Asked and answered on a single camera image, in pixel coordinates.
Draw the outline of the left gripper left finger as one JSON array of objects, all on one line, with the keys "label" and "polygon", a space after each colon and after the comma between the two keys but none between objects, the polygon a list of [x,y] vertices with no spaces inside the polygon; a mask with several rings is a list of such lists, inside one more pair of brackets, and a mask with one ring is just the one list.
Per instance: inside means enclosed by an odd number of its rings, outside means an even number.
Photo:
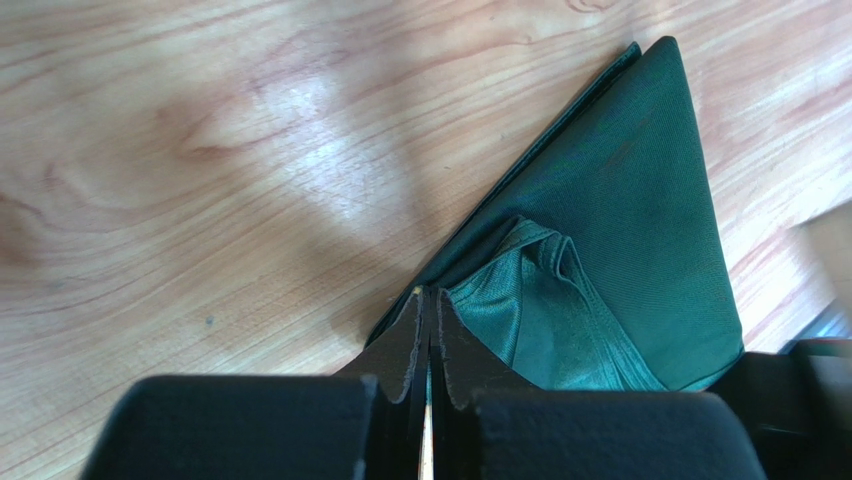
[{"label": "left gripper left finger", "polygon": [[329,376],[161,375],[113,409],[87,479],[415,479],[426,363],[411,295]]}]

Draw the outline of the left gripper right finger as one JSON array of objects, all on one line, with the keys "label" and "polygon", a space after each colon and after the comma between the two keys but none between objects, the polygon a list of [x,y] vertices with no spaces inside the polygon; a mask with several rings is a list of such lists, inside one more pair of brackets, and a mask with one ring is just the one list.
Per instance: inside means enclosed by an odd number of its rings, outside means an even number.
[{"label": "left gripper right finger", "polygon": [[429,305],[439,479],[761,479],[733,411],[711,393],[546,391]]}]

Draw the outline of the dark green cloth napkin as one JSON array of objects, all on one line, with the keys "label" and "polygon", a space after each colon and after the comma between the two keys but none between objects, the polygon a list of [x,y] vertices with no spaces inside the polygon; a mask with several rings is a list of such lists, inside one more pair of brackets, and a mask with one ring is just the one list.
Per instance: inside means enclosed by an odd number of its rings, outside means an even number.
[{"label": "dark green cloth napkin", "polygon": [[677,40],[629,45],[415,275],[545,391],[698,391],[743,355]]}]

